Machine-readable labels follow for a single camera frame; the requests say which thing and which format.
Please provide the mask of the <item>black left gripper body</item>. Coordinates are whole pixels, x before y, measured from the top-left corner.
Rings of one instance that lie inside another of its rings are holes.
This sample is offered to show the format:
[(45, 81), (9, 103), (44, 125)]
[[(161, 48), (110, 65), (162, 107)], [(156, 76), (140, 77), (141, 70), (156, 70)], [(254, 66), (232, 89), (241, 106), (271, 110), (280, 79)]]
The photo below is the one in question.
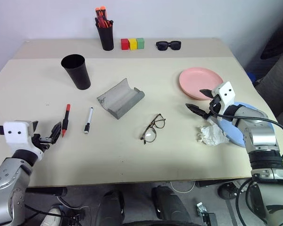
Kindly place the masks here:
[(32, 143), (42, 152), (45, 152), (50, 148), (51, 138), (41, 137), (40, 134), (34, 134), (34, 136), (32, 137)]

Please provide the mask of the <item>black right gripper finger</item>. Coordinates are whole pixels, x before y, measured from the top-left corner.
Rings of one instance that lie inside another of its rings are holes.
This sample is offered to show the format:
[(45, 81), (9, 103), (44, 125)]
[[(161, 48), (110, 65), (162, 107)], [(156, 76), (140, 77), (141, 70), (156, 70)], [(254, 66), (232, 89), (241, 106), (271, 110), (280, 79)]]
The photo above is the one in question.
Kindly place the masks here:
[(188, 104), (188, 103), (186, 103), (185, 105), (192, 113), (202, 118), (205, 118), (207, 116), (207, 113), (204, 110), (200, 109), (198, 106), (194, 104)]
[(200, 89), (200, 92), (205, 95), (206, 97), (213, 99), (212, 91), (209, 89)]

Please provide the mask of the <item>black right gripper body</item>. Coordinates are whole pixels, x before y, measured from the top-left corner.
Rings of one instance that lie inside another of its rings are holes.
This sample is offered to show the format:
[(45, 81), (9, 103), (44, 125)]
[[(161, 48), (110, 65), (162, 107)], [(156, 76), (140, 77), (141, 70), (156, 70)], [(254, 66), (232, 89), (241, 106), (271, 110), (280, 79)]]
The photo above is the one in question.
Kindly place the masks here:
[(221, 97), (216, 95), (213, 100), (209, 103), (209, 112), (205, 114), (204, 119), (208, 119), (209, 117), (218, 117), (218, 114), (221, 109)]

